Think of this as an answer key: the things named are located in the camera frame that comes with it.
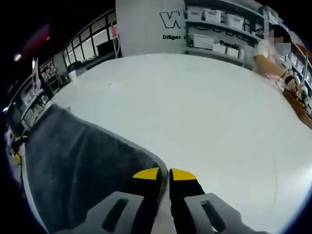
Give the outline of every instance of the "glass wall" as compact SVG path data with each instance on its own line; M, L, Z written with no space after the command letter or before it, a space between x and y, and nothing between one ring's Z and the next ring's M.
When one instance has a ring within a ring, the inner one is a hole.
M113 39L112 25L116 25L115 9L106 12L84 28L63 50L66 67L76 61L87 61L99 56L98 46Z

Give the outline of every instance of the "white table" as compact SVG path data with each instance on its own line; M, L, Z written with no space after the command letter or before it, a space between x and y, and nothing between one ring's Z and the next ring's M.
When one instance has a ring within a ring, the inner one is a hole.
M233 64L174 54L110 60L51 103L193 173L256 231L278 233L312 181L312 131L274 83Z

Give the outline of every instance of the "wooden tray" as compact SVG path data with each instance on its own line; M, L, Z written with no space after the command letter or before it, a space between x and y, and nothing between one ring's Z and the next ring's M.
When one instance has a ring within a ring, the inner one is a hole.
M288 90L284 90L283 96L292 106L297 116L305 125L307 125L310 129L312 129L312 119L309 116L309 113L305 110L305 108L301 105L299 101L297 101L292 94Z

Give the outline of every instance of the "gray felt mat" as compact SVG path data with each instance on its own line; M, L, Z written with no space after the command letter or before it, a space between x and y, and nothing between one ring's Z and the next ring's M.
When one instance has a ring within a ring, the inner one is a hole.
M26 167L38 213L50 233L82 223L89 209L144 169L155 155L52 105L26 144Z

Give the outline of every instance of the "ceiling light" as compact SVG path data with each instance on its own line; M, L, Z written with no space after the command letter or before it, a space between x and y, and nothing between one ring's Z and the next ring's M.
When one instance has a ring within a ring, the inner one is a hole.
M14 55L14 61L18 61L21 59L21 54Z

